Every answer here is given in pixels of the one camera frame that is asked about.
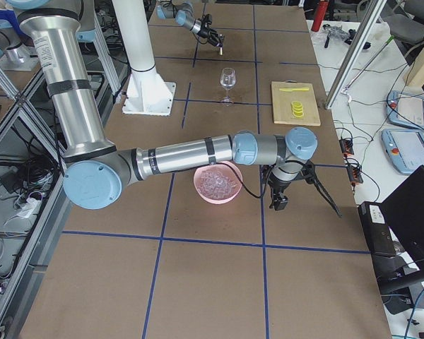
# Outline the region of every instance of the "wine glass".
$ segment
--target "wine glass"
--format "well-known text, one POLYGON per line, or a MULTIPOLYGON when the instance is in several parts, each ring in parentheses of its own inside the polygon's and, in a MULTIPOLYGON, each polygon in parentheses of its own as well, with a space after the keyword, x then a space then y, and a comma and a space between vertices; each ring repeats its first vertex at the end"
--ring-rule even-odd
POLYGON ((221 100, 226 106, 230 106, 234 102, 229 96, 229 90, 235 85, 235 71, 227 67, 221 71, 220 83, 223 88, 226 90, 226 96, 221 100))

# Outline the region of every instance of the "table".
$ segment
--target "table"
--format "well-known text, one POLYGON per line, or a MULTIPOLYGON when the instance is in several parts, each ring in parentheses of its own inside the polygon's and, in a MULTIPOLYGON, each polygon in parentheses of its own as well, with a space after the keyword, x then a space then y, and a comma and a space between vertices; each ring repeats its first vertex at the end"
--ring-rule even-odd
MULTIPOLYGON (((359 26, 359 23, 324 22, 324 24, 325 23, 330 25, 342 25, 342 29, 345 31, 349 29, 357 30, 359 26)), ((308 27, 311 27, 312 22, 308 21, 307 24, 308 27)), ((317 63, 319 64, 319 67, 321 67, 324 87, 326 91, 328 91, 338 72, 336 69, 329 67, 336 68, 341 65, 341 62, 348 50, 348 45, 343 42, 332 40, 330 41, 329 48, 325 49, 324 42, 320 37, 321 34, 321 32, 319 32, 319 34, 311 32, 317 63)), ((388 38, 389 26, 386 23, 376 24, 368 38, 368 41, 372 43, 372 46, 367 51, 363 51, 361 53, 355 68, 360 69, 363 67, 373 53, 375 53, 383 45, 383 43, 388 40, 388 38)), ((404 57, 397 46, 394 43, 391 43, 369 67, 369 70, 385 72, 364 72, 350 90, 353 100, 365 103, 385 100, 387 93, 391 90, 391 87, 399 74, 401 74, 401 76, 395 83, 394 90, 402 91, 404 89, 405 93, 412 94, 423 93, 422 88, 404 88, 405 82, 403 80, 403 76, 407 72, 408 68, 403 65, 405 65, 404 57)), ((349 75, 347 82, 349 82, 357 72, 358 71, 354 70, 349 75)), ((358 137, 354 140, 354 158, 363 162, 363 171, 370 175, 379 185, 380 194, 377 201, 381 202, 407 178, 407 176, 399 174, 392 166, 381 141, 381 130, 390 128, 401 129, 401 127, 384 122, 386 118, 384 102, 371 106, 352 102, 350 103, 350 106, 351 112, 348 108, 347 97, 345 95, 338 96, 337 101, 331 109, 333 112, 335 126, 338 128, 336 132, 338 137, 341 135, 344 138, 349 137, 348 132, 339 129, 344 127, 348 129, 354 137, 358 137), (374 137, 374 141, 371 142, 369 146, 367 146, 368 142, 365 140, 365 138, 369 138, 369 136, 365 134, 364 131, 374 137)), ((355 202, 357 204, 360 204, 363 201, 374 201, 378 195, 378 190, 375 184, 365 175, 363 175, 363 179, 365 180, 365 183, 358 185, 355 190, 355 202)), ((412 262, 408 254, 403 254, 403 257, 407 263, 412 262)), ((394 334, 404 335, 406 319, 409 318, 411 310, 397 314, 396 316, 391 315, 388 311, 386 313, 391 332, 394 334)), ((419 321, 420 324, 417 326, 411 326, 410 335, 418 337, 418 333, 424 331, 423 310, 415 313, 415 320, 419 321)))
MULTIPOLYGON (((175 102, 169 117, 115 105, 106 133, 118 149, 243 129, 285 134, 291 127, 271 121, 271 81, 311 82, 324 100, 300 9, 195 6, 202 13, 226 34, 225 54, 152 18, 156 66, 176 81, 175 102), (226 66, 237 74, 231 107, 219 103, 226 66)), ((343 218, 304 182, 275 213, 267 194, 208 204, 193 172, 150 177, 103 210, 73 208, 20 337, 390 338, 331 112, 319 113, 313 160, 343 218)), ((258 191, 259 169, 240 169, 258 191)))

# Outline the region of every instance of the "monitor stand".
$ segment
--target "monitor stand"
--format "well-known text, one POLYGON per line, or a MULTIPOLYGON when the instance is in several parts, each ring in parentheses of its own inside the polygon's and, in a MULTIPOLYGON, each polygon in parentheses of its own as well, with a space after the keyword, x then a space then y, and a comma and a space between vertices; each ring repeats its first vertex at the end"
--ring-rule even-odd
MULTIPOLYGON (((406 267, 406 262, 400 256, 386 258, 372 255, 372 264, 379 283, 395 280, 417 271, 415 268, 406 267)), ((416 298, 418 298, 423 288, 420 282, 416 282, 408 287, 386 293, 395 296, 382 297, 382 300, 389 313, 398 314, 413 308, 416 298)), ((420 299, 416 308, 424 309, 424 297, 420 299)))

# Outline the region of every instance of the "warning label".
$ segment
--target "warning label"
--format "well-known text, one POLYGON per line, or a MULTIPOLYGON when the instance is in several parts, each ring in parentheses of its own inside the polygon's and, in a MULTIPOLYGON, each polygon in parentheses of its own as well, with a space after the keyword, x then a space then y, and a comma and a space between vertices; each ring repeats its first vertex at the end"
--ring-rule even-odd
POLYGON ((53 69, 56 64, 54 61, 52 46, 50 45, 49 39, 47 37, 39 37, 35 42, 35 48, 37 55, 40 58, 40 63, 43 70, 53 69))

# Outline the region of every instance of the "blue and white device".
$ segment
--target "blue and white device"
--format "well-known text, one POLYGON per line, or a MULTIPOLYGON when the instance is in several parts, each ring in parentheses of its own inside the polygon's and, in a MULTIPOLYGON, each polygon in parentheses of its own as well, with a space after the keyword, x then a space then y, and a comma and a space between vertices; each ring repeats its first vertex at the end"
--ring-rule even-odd
POLYGON ((424 134, 418 129, 384 129, 382 141, 400 173, 411 174, 424 165, 424 134))
POLYGON ((409 129, 417 129, 418 126, 424 128, 424 96, 391 91, 388 95, 387 115, 394 125, 409 129))

